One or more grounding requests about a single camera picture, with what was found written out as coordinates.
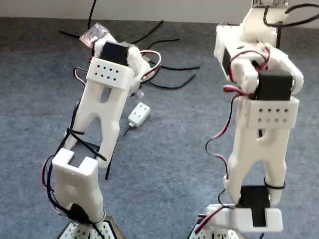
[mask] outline power plug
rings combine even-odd
[[[129,125],[139,127],[151,113],[151,108],[139,102],[132,113],[129,115]]]

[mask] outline red wire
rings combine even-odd
[[[199,218],[206,218],[206,216],[207,216],[206,214],[198,214]]]
[[[233,97],[233,99],[231,100],[231,110],[229,112],[229,116],[227,119],[227,122],[224,126],[224,128],[222,129],[221,132],[219,132],[218,134],[216,134],[212,139],[210,139],[207,143],[206,143],[206,152],[209,153],[210,155],[213,155],[215,157],[218,157],[219,159],[221,159],[226,167],[226,177],[228,178],[228,169],[227,169],[227,160],[225,159],[225,157],[221,154],[218,153],[210,153],[207,149],[208,144],[214,140],[217,139],[219,137],[221,137],[228,129],[230,121],[231,121],[231,117],[232,117],[232,105],[234,100],[239,97],[239,96],[247,96],[247,97],[251,97],[252,94],[248,94],[246,92],[244,92],[242,89],[240,89],[239,87],[233,86],[233,85],[225,85],[223,87],[224,92],[236,92],[236,95]],[[205,218],[201,224],[199,225],[199,227],[195,230],[195,234],[198,234],[200,232],[200,230],[209,222],[209,220],[216,215],[218,212],[220,212],[223,208],[225,208],[224,206],[222,206],[221,208],[217,209],[215,212],[213,212],[212,214],[210,214],[209,216],[206,216],[205,214],[199,214],[198,217],[200,218]]]
[[[198,226],[198,228],[195,230],[195,234],[197,235],[200,230],[203,229],[203,227],[209,222],[209,220],[215,216],[218,212],[220,212],[222,209],[224,209],[224,207],[220,207],[219,209],[217,209],[215,212],[211,213],[209,216],[205,217],[205,219],[201,222],[201,224]]]
[[[269,60],[270,60],[270,49],[269,49],[267,46],[265,46],[265,50],[266,50],[266,52],[268,53],[268,57],[267,57],[266,61],[265,61],[261,66],[259,66],[259,67],[256,68],[256,69],[258,69],[258,70],[261,70],[261,69],[263,69],[263,68],[265,68],[265,67],[268,66],[268,63],[269,63]],[[247,54],[247,53],[257,53],[257,54],[261,54],[261,53],[258,52],[258,51],[246,50],[246,51],[239,52],[238,54],[236,54],[235,56],[233,56],[233,57],[230,59],[230,61],[229,61],[229,79],[230,79],[232,82],[234,82],[234,80],[233,80],[233,72],[232,72],[232,69],[231,69],[231,63],[232,63],[232,61],[235,60],[237,57],[239,57],[239,56],[241,56],[241,55],[244,55],[244,54]]]
[[[224,90],[224,92],[227,92],[227,93],[229,93],[229,92],[236,92],[236,93],[237,93],[236,97],[238,97],[238,96],[248,96],[248,97],[251,97],[251,96],[252,96],[251,94],[248,94],[248,93],[244,92],[241,88],[239,88],[239,87],[237,87],[237,86],[233,86],[233,85],[225,85],[225,86],[223,87],[223,90]]]

